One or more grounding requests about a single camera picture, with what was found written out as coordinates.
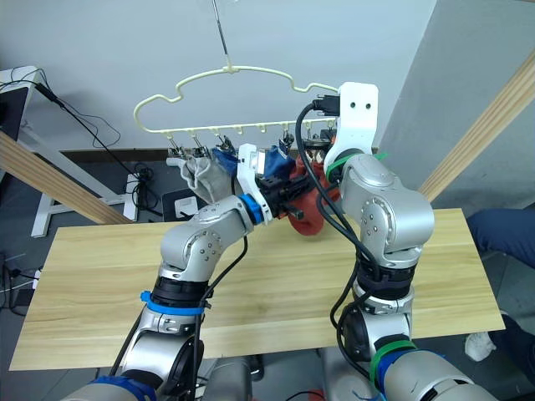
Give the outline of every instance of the gray wall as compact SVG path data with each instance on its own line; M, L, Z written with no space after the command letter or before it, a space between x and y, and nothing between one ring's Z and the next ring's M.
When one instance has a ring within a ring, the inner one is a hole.
M435 0L219 0L236 64L281 69L303 86L346 80L380 88L380 136L398 99ZM224 65L211 0L2 0L0 67L45 68L58 95L101 114L123 132L116 148L166 147L132 118L134 106L156 93L172 96L179 80ZM288 82L240 73L195 82L175 105L142 110L150 127L295 119L313 94ZM33 100L28 117L50 146L88 149L91 141L67 115ZM282 132L247 132L241 140L270 145ZM231 137L239 140L237 134ZM113 135L104 134L105 140ZM194 143L182 136L184 145ZM201 136L213 143L213 134Z
M381 150L418 188L535 48L535 3L439 0ZM535 104L530 104L434 207L524 207L535 201Z

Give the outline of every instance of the red object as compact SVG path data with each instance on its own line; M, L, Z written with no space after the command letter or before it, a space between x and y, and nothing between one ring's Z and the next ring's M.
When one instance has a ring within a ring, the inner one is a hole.
M316 161L312 162L312 169L314 174L319 178L319 182L324 188L329 186L329 183L325 179L324 174L324 164L318 163ZM295 160L295 167L290 174L290 178L294 178L300 175L308 175L307 169L305 168L301 157L299 156ZM331 199L337 201L340 197L340 192L338 189L330 191ZM310 192L304 194L298 199L290 202L290 205L298 208L303 211L304 218L297 220L295 217L288 215L290 224L293 228L304 236L315 236L318 234L324 226L324 217L319 213L318 208L316 207L316 197L318 196L318 190L314 188Z

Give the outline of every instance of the floor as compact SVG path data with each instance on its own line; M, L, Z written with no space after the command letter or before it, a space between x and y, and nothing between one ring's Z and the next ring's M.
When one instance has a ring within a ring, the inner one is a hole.
M178 170L163 162L149 162L155 171L153 190L158 194L184 188ZM122 191L125 174L110 163L82 164L88 172L115 191ZM9 267L38 268L43 265L58 227L92 224L75 213L54 216L48 235L32 239L33 217L40 194L6 177L0 186L0 252L11 257ZM149 212L140 213L139 221L159 221ZM522 327L535 333L535 271L501 254L483 256L485 268L500 308L515 317ZM0 399L5 401L60 399L93 379L96 369L9 372L23 317L3 310L0 313ZM474 363L463 353L464 336L417 340L421 348L444 355L476 383L487 388L498 399L510 399L531 393L535 388L505 355L498 352L482 363ZM212 361L204 361L200 373L210 369ZM258 401L284 400L297 391L322 388L321 362L315 350L274 353L265 357L264 379L253 383L253 395Z

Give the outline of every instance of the white plastic hanger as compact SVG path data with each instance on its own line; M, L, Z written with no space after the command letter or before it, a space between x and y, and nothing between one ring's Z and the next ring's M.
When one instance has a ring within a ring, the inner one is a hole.
M190 83L192 81L195 81L197 79L210 77L212 75L234 74L234 73L238 73L240 71L256 71L256 72L259 72L259 73L274 74L274 75L278 75L280 77L284 77L285 79L287 79L290 82L290 88L292 90L295 90L296 92L299 92L299 93L307 93L311 88L327 89L327 90L332 90L334 92L338 91L338 89L335 88L334 86L329 86L329 85L326 85L326 84L320 84L320 83L317 83L317 82L312 82L312 83L308 84L305 88L300 88L300 87L295 85L293 77L290 74L284 73L283 71L278 71L276 69L265 69L264 67L253 67L253 66L250 66L250 65L232 65L230 57L228 55L227 45L225 43L225 38L223 36L221 22L219 21L219 13L217 11L216 0L212 0L212 4L213 4L213 7L214 7L214 13L216 14L217 27L219 29L219 35L221 36L223 50L225 52L225 57L227 59L227 65L225 67L221 68L221 69L213 69L211 71L206 71L204 73L195 74L195 75L192 75L191 77L183 79L182 81L180 81L175 86L175 90L178 93L178 96L176 96L175 98L168 98L167 96L165 96L163 94L154 94L154 95L150 96L149 98L140 101L134 108L134 120L142 130L144 130L145 132L151 133L151 134L162 134L168 140L172 140L173 133L175 133L175 132L187 132L192 137L195 137L196 136L196 131L200 131L200 130L209 129L209 130L213 131L215 133L215 135L218 135L218 130L219 129L234 128L234 129L237 130L237 132L239 134L242 134L244 127L256 126L261 130L261 132L265 132L266 131L266 127L269 126L269 125L281 125L281 126L284 127L284 126L288 126L289 124L295 123L295 121L277 121L277 122L272 122L272 123L231 124L231 125L195 127L195 128L171 128L171 129L150 129L150 128L145 127L141 123L140 117L139 117L138 114L139 114L139 112L140 112L140 110L141 110L141 108L143 106L145 106L148 103L153 102L153 101L155 101L157 99L163 99L167 103L177 103L177 102L179 102L179 101L184 99L184 95L181 92L182 86L184 86L184 85L186 85L186 84L188 84L188 83ZM304 121L304 123L312 124L313 122L319 122L319 121L329 122L331 124L331 121L334 121L334 119L332 119L332 118L329 118L329 119L310 119L310 120Z

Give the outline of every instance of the wooden board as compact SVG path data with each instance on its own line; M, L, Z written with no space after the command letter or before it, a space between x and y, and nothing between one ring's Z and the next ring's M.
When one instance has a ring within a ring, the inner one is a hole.
M415 274L416 338L503 328L461 210L435 211ZM152 289L160 241L176 223L60 228L24 322L12 370L110 366ZM223 255L217 274L242 250ZM206 357L333 346L329 309L354 252L326 225L300 236L288 221L259 226L221 282L201 337Z
M0 130L0 168L98 224L131 223Z
M533 99L535 50L528 55L483 114L425 180L419 191L433 201Z

